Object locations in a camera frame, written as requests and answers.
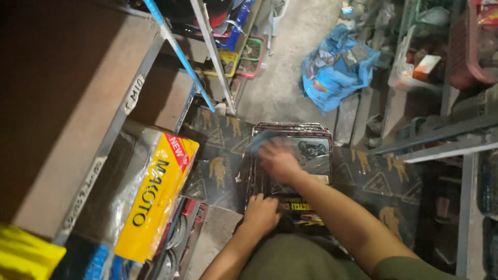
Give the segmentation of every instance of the yellow package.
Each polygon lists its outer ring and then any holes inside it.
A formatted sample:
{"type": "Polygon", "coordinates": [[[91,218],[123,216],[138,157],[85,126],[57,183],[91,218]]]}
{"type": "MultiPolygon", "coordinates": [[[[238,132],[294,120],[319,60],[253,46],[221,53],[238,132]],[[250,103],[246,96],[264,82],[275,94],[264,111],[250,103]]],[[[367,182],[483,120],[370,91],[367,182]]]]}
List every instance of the yellow package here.
{"type": "Polygon", "coordinates": [[[198,149],[195,141],[160,136],[118,238],[118,256],[140,263],[152,259],[198,149]]]}
{"type": "Polygon", "coordinates": [[[47,280],[66,254],[15,226],[0,226],[0,279],[47,280]]]}

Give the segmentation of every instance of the hand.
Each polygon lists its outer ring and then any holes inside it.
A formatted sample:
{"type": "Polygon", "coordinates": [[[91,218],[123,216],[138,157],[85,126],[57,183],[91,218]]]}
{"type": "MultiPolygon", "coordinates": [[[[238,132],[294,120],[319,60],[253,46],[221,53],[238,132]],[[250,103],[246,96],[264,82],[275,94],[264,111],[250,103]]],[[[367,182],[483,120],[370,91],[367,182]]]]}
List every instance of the hand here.
{"type": "Polygon", "coordinates": [[[292,150],[279,138],[264,142],[257,153],[264,170],[280,183],[290,184],[303,171],[292,150]]]}
{"type": "Polygon", "coordinates": [[[257,238],[257,241],[259,241],[278,224],[282,214],[277,213],[277,207],[278,199],[271,197],[264,198],[262,193],[257,196],[253,195],[249,199],[249,205],[244,214],[244,222],[241,224],[241,229],[250,231],[257,238]]]}

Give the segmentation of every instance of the blue pole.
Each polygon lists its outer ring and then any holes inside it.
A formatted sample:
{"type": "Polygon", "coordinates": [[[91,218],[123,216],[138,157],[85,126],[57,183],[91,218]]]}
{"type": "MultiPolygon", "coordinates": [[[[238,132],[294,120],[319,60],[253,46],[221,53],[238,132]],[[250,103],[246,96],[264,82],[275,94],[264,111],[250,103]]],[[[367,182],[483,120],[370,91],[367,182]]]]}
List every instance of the blue pole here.
{"type": "Polygon", "coordinates": [[[209,106],[209,109],[211,109],[211,112],[215,112],[215,108],[213,107],[213,104],[211,104],[211,101],[209,100],[208,94],[204,90],[204,88],[201,85],[201,82],[199,82],[199,79],[197,78],[197,75],[195,74],[194,70],[192,69],[192,66],[190,66],[190,63],[188,62],[187,58],[185,57],[185,54],[183,54],[182,50],[180,49],[180,46],[178,45],[178,42],[175,40],[173,37],[173,34],[171,33],[171,30],[169,30],[168,26],[166,25],[166,22],[164,21],[164,18],[162,17],[161,13],[159,12],[159,9],[157,8],[156,3],[154,0],[144,0],[145,5],[147,5],[147,8],[149,9],[150,13],[154,17],[154,19],[159,23],[159,27],[161,28],[161,34],[169,41],[171,44],[171,47],[175,51],[176,55],[178,58],[180,58],[180,61],[183,64],[183,67],[185,67],[185,70],[187,70],[187,73],[192,77],[194,80],[195,87],[201,92],[202,97],[206,101],[206,103],[209,106]]]}

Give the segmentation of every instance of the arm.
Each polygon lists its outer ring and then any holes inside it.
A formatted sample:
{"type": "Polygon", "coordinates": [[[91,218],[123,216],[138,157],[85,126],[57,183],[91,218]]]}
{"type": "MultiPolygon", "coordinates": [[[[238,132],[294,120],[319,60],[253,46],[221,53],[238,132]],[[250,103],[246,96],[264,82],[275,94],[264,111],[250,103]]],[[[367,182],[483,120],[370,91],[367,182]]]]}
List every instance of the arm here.
{"type": "Polygon", "coordinates": [[[209,264],[200,280],[235,280],[246,265],[258,242],[280,220],[276,213],[278,200],[263,198],[263,194],[249,200],[244,222],[215,259],[209,264]]]}
{"type": "Polygon", "coordinates": [[[377,264],[388,257],[418,258],[360,204],[303,171],[280,140],[263,143],[258,153],[265,170],[306,199],[367,274],[372,275],[377,264]]]}

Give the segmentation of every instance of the sleeve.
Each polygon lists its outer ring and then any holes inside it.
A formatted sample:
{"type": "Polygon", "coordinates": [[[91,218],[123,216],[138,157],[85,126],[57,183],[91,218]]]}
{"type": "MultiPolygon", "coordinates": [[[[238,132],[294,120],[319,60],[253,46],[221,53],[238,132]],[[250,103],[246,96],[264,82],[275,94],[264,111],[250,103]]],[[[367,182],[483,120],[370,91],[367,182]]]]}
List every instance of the sleeve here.
{"type": "Polygon", "coordinates": [[[459,280],[463,278],[444,273],[420,259],[390,257],[377,265],[372,279],[459,280]]]}

